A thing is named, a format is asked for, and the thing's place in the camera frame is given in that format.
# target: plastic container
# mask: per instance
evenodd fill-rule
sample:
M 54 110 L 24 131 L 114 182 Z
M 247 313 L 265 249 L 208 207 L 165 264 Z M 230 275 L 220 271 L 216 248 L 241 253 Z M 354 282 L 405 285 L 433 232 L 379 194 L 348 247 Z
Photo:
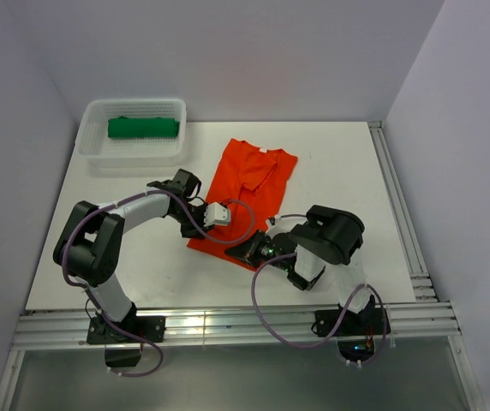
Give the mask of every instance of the plastic container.
M 108 120 L 173 117 L 180 122 L 176 138 L 115 140 L 108 138 Z M 92 101 L 81 119 L 77 152 L 102 168 L 172 166 L 182 162 L 186 105 L 178 98 L 130 98 Z

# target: orange t-shirt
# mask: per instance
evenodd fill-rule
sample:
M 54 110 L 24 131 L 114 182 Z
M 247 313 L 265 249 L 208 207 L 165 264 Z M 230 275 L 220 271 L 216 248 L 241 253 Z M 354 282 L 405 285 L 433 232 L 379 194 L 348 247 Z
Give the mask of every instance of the orange t-shirt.
M 297 157 L 282 149 L 261 152 L 259 147 L 251 146 L 247 141 L 232 139 L 224 150 L 217 172 L 212 179 L 207 203 L 222 202 L 229 199 L 241 200 L 254 211 L 254 227 L 266 229 L 266 219 L 279 212 L 285 194 L 287 180 L 295 168 Z M 247 230 L 250 216 L 245 207 L 230 204 L 231 223 L 227 227 L 215 227 L 209 235 L 219 240 L 234 240 Z M 208 239 L 191 239 L 188 247 L 209 253 L 221 259 L 251 269 L 224 254 L 226 248 L 233 245 L 217 244 Z

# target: purple cable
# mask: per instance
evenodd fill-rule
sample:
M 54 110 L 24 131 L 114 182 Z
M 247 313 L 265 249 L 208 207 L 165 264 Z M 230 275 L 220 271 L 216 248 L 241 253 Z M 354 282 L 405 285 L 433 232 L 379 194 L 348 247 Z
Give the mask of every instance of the purple cable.
M 354 297 L 356 296 L 356 294 L 361 290 L 361 289 L 364 289 L 364 288 L 368 288 L 370 289 L 371 291 L 373 291 L 373 294 L 376 296 L 376 299 L 378 300 L 380 306 L 383 308 L 383 311 L 384 311 L 384 315 L 385 315 L 385 318 L 384 318 L 384 329 L 383 329 L 383 332 L 382 332 L 382 343 L 380 344 L 380 347 L 379 348 L 382 348 L 382 346 L 384 345 L 385 343 L 385 339 L 386 339 L 386 334 L 387 334 L 387 315 L 386 315 L 386 312 L 384 310 L 384 303 L 382 302 L 382 299 L 380 298 L 380 294 L 376 291 L 376 289 L 374 289 L 371 285 L 369 284 L 360 284 L 358 285 L 353 291 L 352 293 L 350 294 L 350 297 L 348 297 L 348 300 L 346 301 L 346 303 L 344 304 L 344 307 L 342 308 L 342 312 L 340 313 L 340 315 L 338 316 L 338 319 L 337 319 L 337 322 L 336 324 L 332 327 L 332 330 L 329 332 L 329 334 L 327 334 L 326 337 L 323 338 L 323 340 L 319 341 L 319 342 L 313 342 L 311 344 L 299 344 L 299 343 L 296 343 L 296 342 L 292 342 L 292 341 L 289 341 L 287 339 L 285 339 L 284 337 L 280 336 L 273 328 L 271 325 L 268 324 L 268 322 L 266 321 L 266 318 L 264 317 L 264 314 L 262 314 L 260 312 L 260 308 L 259 308 L 259 304 L 256 300 L 256 280 L 258 279 L 258 276 L 260 274 L 260 272 L 267 266 L 267 265 L 271 265 L 273 263 L 276 263 L 278 261 L 281 261 L 282 259 L 291 259 L 293 257 L 296 256 L 296 253 L 291 253 L 291 254 L 285 254 L 285 255 L 279 255 L 277 257 L 274 257 L 273 259 L 269 259 L 267 260 L 263 265 L 261 265 L 257 270 L 256 272 L 254 273 L 253 275 L 253 282 L 251 282 L 251 298 L 253 300 L 253 307 L 254 307 L 254 311 L 256 312 L 256 316 L 259 318 L 260 322 L 262 323 L 262 325 L 264 325 L 264 328 L 267 329 L 267 331 L 272 334 L 272 336 L 277 339 L 278 341 L 280 341 L 281 343 L 283 344 L 286 344 L 286 345 L 289 345 L 290 347 L 293 347 L 293 348 L 318 348 L 318 347 L 321 347 L 322 345 L 325 345 L 329 342 L 329 340 L 331 340 L 332 336 L 334 336 L 334 334 L 337 332 L 338 330 L 338 327 L 340 327 L 340 325 L 342 324 L 342 321 L 344 319 L 344 315 L 346 314 L 346 311 L 348 311 L 348 307 L 350 306 L 352 300 L 354 299 Z M 377 349 L 374 354 L 371 356 L 371 358 L 365 360 L 362 362 L 362 364 L 367 364 L 369 363 L 371 360 L 374 359 L 374 357 L 378 354 L 379 352 L 379 349 Z
M 111 211 L 111 210 L 113 210 L 113 209 L 115 209 L 117 207 L 120 207 L 120 206 L 125 206 L 126 204 L 128 204 L 128 203 L 130 203 L 132 201 L 141 199 L 142 197 L 146 197 L 147 195 L 152 195 L 152 194 L 165 194 L 165 195 L 168 195 L 169 197 L 171 197 L 172 199 L 174 199 L 177 202 L 177 204 L 182 208 L 182 210 L 186 214 L 186 217 L 188 217 L 188 219 L 190 220 L 190 223 L 192 223 L 192 225 L 195 227 L 195 229 L 197 229 L 205 238 L 207 238 L 207 239 L 209 239 L 209 240 L 211 240 L 213 242 L 217 242 L 218 244 L 227 244 L 227 245 L 237 244 L 238 242 L 241 242 L 242 240 L 244 240 L 245 238 L 247 238 L 251 234 L 251 232 L 253 231 L 253 227 L 254 227 L 254 212 L 253 212 L 253 209 L 250 207 L 250 205 L 247 204 L 247 203 L 244 203 L 243 201 L 240 201 L 240 200 L 227 200 L 229 203 L 236 203 L 236 204 L 239 204 L 240 206 L 244 206 L 247 209 L 249 215 L 251 216 L 251 224 L 249 225 L 249 227 L 248 227 L 247 231 L 245 232 L 245 234 L 243 234 L 239 238 L 237 238 L 235 240 L 224 241 L 224 240 L 219 240 L 218 238 L 214 238 L 214 237 L 208 235 L 194 221 L 194 218 L 192 217 L 192 214 L 190 214 L 190 212 L 188 211 L 188 208 L 186 207 L 186 205 L 184 204 L 184 202 L 182 200 L 180 200 L 173 193 L 171 193 L 169 191 L 165 191 L 165 190 L 152 190 L 152 191 L 148 191 L 147 193 L 135 194 L 135 195 L 132 195 L 132 196 L 126 198 L 126 199 L 123 199 L 123 200 L 118 201 L 117 204 L 116 203 L 110 204 L 110 205 L 107 205 L 106 207 L 99 208 L 98 210 L 95 210 L 95 211 L 91 212 L 90 214 L 87 214 L 85 216 L 85 218 L 83 218 L 75 226 L 74 231 L 72 231 L 72 234 L 68 238 L 68 242 L 66 243 L 66 246 L 64 247 L 64 250 L 63 250 L 63 259 L 62 259 L 62 262 L 61 262 L 61 267 L 63 268 L 63 277 L 64 277 L 64 281 L 66 282 L 66 284 L 68 284 L 68 285 L 70 285 L 72 287 L 80 287 L 82 289 L 85 289 L 86 290 L 86 293 L 87 293 L 87 296 L 91 299 L 91 302 L 93 303 L 93 305 L 98 310 L 102 310 L 102 308 L 101 308 L 99 302 L 97 301 L 97 299 L 95 298 L 95 296 L 93 295 L 93 293 L 89 292 L 89 290 L 87 289 L 87 286 L 85 284 L 82 284 L 82 283 L 76 283 L 76 282 L 70 280 L 70 278 L 69 278 L 70 273 L 69 273 L 69 269 L 68 269 L 68 257 L 69 257 L 69 249 L 70 249 L 70 246 L 72 244 L 74 244 L 75 237 L 77 237 L 77 235 L 81 232 L 81 230 L 83 229 L 83 227 L 85 227 L 85 225 L 89 221 L 91 221 L 93 218 L 95 218 L 96 216 L 98 216 L 100 213 L 105 212 L 105 211 Z M 108 316 L 103 311 L 100 311 L 100 315 L 103 318 L 103 320 L 106 322 L 106 324 L 112 330 L 117 331 L 117 332 L 119 332 L 120 334 L 122 334 L 122 335 L 124 335 L 126 337 L 133 338 L 135 341 L 138 341 L 139 343 L 148 344 L 151 347 L 153 347 L 154 349 L 156 349 L 158 351 L 158 353 L 159 353 L 158 364 L 156 364 L 155 367 L 153 367 L 152 369 L 150 369 L 148 371 L 131 373 L 131 372 L 119 372 L 118 370 L 111 370 L 113 373 L 115 373 L 117 375 L 121 375 L 122 377 L 130 377 L 130 378 L 145 377 L 146 375 L 150 375 L 153 372 L 156 372 L 161 367 L 161 364 L 163 363 L 164 355 L 163 355 L 163 350 L 157 344 L 155 344 L 154 342 L 151 342 L 151 341 L 149 341 L 149 340 L 147 340 L 145 338 L 136 336 L 135 334 L 132 334 L 130 332 L 127 332 L 127 331 L 121 329 L 120 327 L 118 327 L 117 325 L 115 325 L 108 318 Z
M 279 216 L 279 218 L 290 218 L 290 217 L 306 218 L 306 215 L 305 214 L 284 214 L 283 216 Z
M 249 215 L 251 216 L 251 224 L 248 226 L 247 231 L 240 237 L 236 238 L 235 240 L 230 240 L 230 241 L 224 241 L 224 240 L 219 240 L 218 238 L 212 237 L 208 235 L 195 221 L 194 218 L 192 217 L 192 214 L 190 214 L 190 211 L 188 211 L 188 208 L 184 204 L 182 200 L 180 200 L 176 195 L 169 191 L 165 190 L 152 190 L 148 191 L 147 193 L 139 193 L 135 195 L 131 195 L 130 197 L 120 200 L 117 202 L 117 207 L 120 206 L 125 206 L 126 204 L 141 199 L 142 197 L 146 197 L 147 195 L 152 195 L 152 194 L 165 194 L 171 197 L 174 201 L 177 202 L 177 204 L 182 208 L 184 211 L 184 214 L 186 214 L 186 217 L 190 220 L 190 223 L 197 229 L 205 238 L 211 240 L 212 242 L 216 242 L 218 244 L 225 244 L 225 245 L 231 245 L 231 244 L 237 244 L 238 242 L 241 242 L 245 240 L 253 231 L 254 227 L 254 212 L 251 206 L 247 203 L 244 203 L 243 201 L 240 200 L 227 200 L 229 203 L 236 203 L 239 204 L 240 206 L 244 206 Z M 74 244 L 75 237 L 80 233 L 80 231 L 85 227 L 85 224 L 87 224 L 89 221 L 91 221 L 94 217 L 98 216 L 101 212 L 105 211 L 110 211 L 116 208 L 116 204 L 110 204 L 107 205 L 106 207 L 99 208 L 98 210 L 93 211 L 91 214 L 88 214 L 85 218 L 83 218 L 79 224 L 75 227 L 74 231 L 72 231 L 72 234 L 68 238 L 68 242 L 66 243 L 66 247 L 64 247 L 63 251 L 63 261 L 61 263 L 61 266 L 63 268 L 63 276 L 64 276 L 64 281 L 66 284 L 71 285 L 73 287 L 81 287 L 83 289 L 86 289 L 87 286 L 85 284 L 81 283 L 75 283 L 69 278 L 69 271 L 68 271 L 68 256 L 69 256 L 69 245 Z

